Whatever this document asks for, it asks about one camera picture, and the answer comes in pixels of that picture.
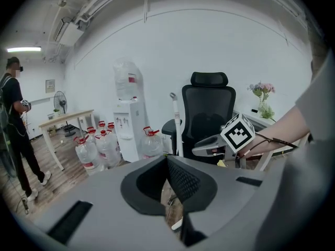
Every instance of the air conditioner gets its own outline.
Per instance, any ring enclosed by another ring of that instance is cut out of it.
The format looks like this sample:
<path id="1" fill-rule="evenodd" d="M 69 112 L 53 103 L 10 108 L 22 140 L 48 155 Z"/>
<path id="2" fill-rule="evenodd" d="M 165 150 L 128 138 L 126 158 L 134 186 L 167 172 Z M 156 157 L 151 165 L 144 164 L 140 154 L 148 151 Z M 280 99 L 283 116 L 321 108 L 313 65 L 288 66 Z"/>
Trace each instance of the air conditioner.
<path id="1" fill-rule="evenodd" d="M 79 30 L 78 25 L 71 22 L 71 18 L 65 17 L 58 24 L 53 39 L 60 44 L 73 46 L 83 33 L 84 31 Z"/>

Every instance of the black office chair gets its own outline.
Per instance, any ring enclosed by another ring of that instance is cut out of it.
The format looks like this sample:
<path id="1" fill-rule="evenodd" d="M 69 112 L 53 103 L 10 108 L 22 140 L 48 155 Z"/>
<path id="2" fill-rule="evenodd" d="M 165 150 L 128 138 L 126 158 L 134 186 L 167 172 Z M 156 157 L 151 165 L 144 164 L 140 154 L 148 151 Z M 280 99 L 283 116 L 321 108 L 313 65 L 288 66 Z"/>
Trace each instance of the black office chair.
<path id="1" fill-rule="evenodd" d="M 192 148 L 197 142 L 219 134 L 220 127 L 232 118 L 236 92 L 227 86 L 228 78 L 224 73 L 194 72 L 191 84 L 182 89 L 185 106 L 185 129 L 182 134 L 184 157 L 216 164 L 220 159 L 218 156 L 195 156 Z M 163 126 L 162 133 L 171 136 L 172 152 L 176 155 L 174 119 Z"/>

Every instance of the man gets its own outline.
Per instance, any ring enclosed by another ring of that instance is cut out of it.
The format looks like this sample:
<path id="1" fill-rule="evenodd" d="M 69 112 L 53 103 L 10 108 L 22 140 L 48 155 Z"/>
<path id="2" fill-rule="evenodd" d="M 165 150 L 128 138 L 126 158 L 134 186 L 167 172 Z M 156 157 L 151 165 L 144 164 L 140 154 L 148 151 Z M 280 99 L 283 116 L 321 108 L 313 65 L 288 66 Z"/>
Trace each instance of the man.
<path id="1" fill-rule="evenodd" d="M 8 134 L 13 152 L 15 154 L 15 168 L 22 190 L 26 192 L 28 201 L 33 201 L 38 195 L 37 189 L 31 189 L 26 172 L 23 167 L 21 154 L 26 158 L 32 172 L 38 177 L 42 185 L 46 185 L 51 177 L 50 171 L 43 173 L 37 163 L 34 150 L 30 144 L 27 130 L 20 115 L 30 110 L 29 106 L 21 103 L 23 100 L 20 84 L 15 79 L 17 73 L 23 70 L 17 57 L 8 59 L 6 73 L 1 79 L 3 103 L 8 115 L 8 125 L 5 132 Z"/>

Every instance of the black t-shirt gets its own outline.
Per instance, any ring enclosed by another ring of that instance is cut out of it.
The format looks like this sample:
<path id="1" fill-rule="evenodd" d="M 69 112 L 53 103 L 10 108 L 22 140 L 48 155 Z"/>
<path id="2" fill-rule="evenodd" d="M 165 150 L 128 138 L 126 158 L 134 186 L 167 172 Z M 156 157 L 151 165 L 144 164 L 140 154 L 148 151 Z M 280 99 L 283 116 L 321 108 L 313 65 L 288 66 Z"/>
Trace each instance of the black t-shirt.
<path id="1" fill-rule="evenodd" d="M 7 76 L 10 76 L 10 74 L 6 73 L 4 75 L 4 78 L 6 78 Z M 25 125 L 23 124 L 20 113 L 18 113 L 13 106 L 14 102 L 23 100 L 18 80 L 16 80 L 15 78 L 9 79 L 6 85 L 2 88 L 2 90 L 4 96 L 4 104 L 8 113 L 8 122 L 13 124 L 20 133 L 25 133 L 26 128 Z"/>

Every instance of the black pants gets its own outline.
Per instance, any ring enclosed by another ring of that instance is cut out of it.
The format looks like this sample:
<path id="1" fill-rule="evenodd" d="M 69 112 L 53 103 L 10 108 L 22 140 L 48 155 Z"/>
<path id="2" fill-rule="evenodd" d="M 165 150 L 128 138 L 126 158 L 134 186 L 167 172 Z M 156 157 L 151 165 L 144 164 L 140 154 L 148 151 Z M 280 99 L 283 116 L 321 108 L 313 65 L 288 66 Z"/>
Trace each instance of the black pants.
<path id="1" fill-rule="evenodd" d="M 38 177 L 40 182 L 44 180 L 44 173 L 40 170 L 40 167 L 37 163 L 34 149 L 32 148 L 28 134 L 25 136 L 21 136 L 18 134 L 15 128 L 8 128 L 8 136 L 10 143 L 12 145 L 12 149 L 15 155 L 15 169 L 17 173 L 17 178 L 21 183 L 22 190 L 26 192 L 26 196 L 31 195 L 31 188 L 29 185 L 29 181 L 26 175 L 26 172 L 23 168 L 23 163 L 21 159 L 21 154 L 26 158 L 31 171 Z"/>

